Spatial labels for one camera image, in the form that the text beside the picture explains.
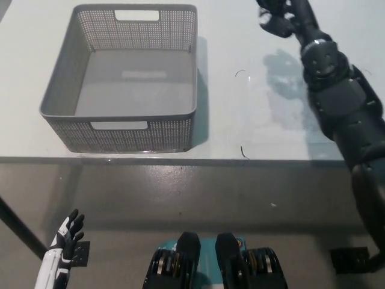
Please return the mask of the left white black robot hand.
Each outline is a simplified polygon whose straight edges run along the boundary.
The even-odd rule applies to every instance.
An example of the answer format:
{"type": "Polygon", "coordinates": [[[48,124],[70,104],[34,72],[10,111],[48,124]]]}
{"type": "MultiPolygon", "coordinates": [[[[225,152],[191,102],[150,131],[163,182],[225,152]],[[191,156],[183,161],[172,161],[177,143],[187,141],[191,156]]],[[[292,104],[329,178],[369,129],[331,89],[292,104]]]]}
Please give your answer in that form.
{"type": "Polygon", "coordinates": [[[35,289],[66,288],[70,278],[75,247],[84,237],[85,216],[77,209],[63,221],[46,251],[38,272],[35,289]]]}

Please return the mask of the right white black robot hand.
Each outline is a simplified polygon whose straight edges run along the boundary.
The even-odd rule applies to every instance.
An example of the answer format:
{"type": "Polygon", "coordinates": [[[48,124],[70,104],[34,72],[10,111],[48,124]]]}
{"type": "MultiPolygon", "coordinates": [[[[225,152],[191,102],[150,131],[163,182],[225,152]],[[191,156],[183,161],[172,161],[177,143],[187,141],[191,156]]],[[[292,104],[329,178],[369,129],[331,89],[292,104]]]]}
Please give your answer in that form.
{"type": "Polygon", "coordinates": [[[257,0],[256,1],[263,12],[273,16],[285,17],[287,14],[294,15],[291,1],[286,0],[257,0]]]}

